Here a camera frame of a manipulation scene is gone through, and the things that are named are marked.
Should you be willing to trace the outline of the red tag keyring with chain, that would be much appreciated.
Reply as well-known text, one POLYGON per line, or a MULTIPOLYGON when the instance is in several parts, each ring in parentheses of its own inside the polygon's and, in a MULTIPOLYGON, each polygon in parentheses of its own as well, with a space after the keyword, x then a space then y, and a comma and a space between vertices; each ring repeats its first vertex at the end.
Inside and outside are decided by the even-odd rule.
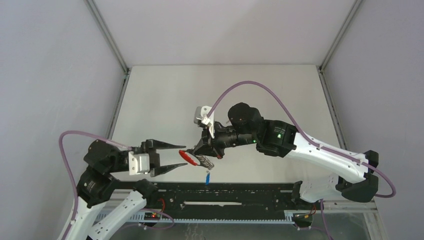
POLYGON ((191 150, 179 150, 179 155, 189 164, 212 170, 215 165, 204 155, 193 155, 191 150))

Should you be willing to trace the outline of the blue tagged key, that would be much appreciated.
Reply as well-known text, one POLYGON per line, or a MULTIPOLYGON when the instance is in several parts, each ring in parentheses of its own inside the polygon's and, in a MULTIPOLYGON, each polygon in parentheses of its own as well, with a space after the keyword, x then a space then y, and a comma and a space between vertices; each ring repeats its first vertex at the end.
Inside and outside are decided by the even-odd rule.
POLYGON ((211 172, 208 170, 206 172, 206 177, 205 177, 205 185, 208 186, 210 183, 210 176, 211 176, 211 172))

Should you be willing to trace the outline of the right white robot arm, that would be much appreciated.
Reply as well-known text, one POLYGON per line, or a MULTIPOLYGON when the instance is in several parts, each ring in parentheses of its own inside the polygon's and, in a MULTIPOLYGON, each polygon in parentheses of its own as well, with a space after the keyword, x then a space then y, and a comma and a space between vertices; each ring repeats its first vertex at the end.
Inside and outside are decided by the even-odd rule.
POLYGON ((315 140, 294 125, 263 118, 257 108, 243 102, 233 105, 227 116, 230 125, 223 126, 213 119, 210 106, 199 106, 194 122, 202 128, 201 138, 193 148, 180 150, 180 156, 193 166, 212 169, 210 158, 221 159, 227 148, 253 144, 266 156, 303 160, 329 170, 330 175, 320 180, 294 183, 290 201, 297 209, 330 197, 368 203, 376 196, 377 152, 356 154, 315 140))

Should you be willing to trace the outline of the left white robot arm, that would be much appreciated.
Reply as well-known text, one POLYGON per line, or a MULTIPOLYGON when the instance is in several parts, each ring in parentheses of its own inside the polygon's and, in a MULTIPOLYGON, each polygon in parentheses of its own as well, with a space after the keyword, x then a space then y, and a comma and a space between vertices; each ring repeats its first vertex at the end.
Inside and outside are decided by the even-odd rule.
POLYGON ((68 225, 60 240, 109 240, 138 211, 156 206, 158 188, 147 179, 136 181, 130 193, 105 218, 96 222, 98 214, 119 187, 112 174, 150 174, 157 177, 181 164, 161 165, 157 150, 179 149, 180 146, 147 139, 140 146, 120 150, 117 144, 100 139, 91 143, 83 160, 88 164, 74 184, 74 205, 68 225))

